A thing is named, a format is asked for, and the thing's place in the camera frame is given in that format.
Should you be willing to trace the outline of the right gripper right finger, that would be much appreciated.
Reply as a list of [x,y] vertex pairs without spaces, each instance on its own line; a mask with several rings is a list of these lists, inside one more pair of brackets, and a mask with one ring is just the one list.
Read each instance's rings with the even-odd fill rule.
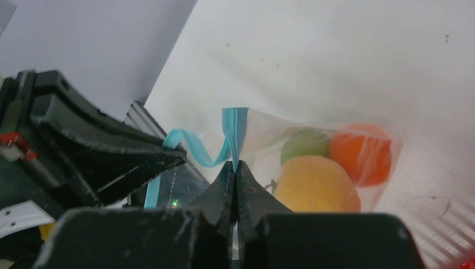
[[241,268],[424,268],[404,223],[389,214],[298,214],[241,161],[236,169]]

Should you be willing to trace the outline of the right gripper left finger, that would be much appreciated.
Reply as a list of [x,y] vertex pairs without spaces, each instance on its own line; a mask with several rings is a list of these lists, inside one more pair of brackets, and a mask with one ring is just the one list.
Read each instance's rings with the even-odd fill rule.
[[230,268],[231,162],[182,208],[82,208],[56,223],[35,268]]

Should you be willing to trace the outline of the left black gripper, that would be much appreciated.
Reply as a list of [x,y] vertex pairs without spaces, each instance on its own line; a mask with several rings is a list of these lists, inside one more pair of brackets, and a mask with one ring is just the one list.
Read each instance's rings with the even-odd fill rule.
[[24,70],[1,84],[1,208],[32,202],[53,220],[74,206],[72,184],[109,205],[186,162],[183,149],[103,113],[59,70]]

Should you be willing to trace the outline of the yellow orange with leaf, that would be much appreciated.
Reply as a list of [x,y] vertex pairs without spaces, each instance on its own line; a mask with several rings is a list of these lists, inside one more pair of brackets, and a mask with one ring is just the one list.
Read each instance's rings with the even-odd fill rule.
[[297,156],[281,168],[274,197],[293,212],[360,212],[361,200],[345,170],[322,156]]

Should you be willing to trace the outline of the clear zip top bag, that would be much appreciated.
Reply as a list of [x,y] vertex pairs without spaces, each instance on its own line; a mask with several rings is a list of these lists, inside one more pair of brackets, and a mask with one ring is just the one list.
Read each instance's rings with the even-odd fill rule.
[[224,108],[220,115],[205,118],[194,131],[170,130],[163,146],[167,149],[183,146],[191,162],[207,179],[224,162],[230,161],[237,166],[239,161],[243,161],[256,181],[274,197],[282,168],[281,150],[288,138],[303,128],[314,128],[328,134],[331,139],[333,132],[355,123],[379,125],[389,133],[392,141],[389,179],[373,187],[355,185],[361,200],[360,212],[368,212],[375,208],[385,191],[403,147],[398,133],[385,122],[364,121],[362,118],[345,121],[330,117],[317,117],[314,122],[293,122],[250,108]]

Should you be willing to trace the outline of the green lime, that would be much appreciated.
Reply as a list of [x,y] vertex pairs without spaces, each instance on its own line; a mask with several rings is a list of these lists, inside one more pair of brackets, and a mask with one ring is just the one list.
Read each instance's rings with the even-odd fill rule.
[[315,155],[329,157],[328,134],[314,128],[303,128],[293,134],[282,146],[280,164],[293,157]]

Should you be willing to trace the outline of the orange tangerine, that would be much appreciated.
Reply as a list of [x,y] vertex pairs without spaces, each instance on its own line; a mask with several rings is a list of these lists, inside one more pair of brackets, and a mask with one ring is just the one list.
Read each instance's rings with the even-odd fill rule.
[[379,125],[355,123],[333,132],[330,159],[337,162],[358,187],[373,187],[389,179],[391,138]]

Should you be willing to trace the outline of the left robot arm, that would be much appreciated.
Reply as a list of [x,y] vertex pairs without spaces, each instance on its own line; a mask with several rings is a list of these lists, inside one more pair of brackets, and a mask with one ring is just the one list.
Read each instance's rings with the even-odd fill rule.
[[186,162],[182,148],[120,122],[57,70],[1,83],[1,258],[30,259],[39,226],[78,207],[113,205]]

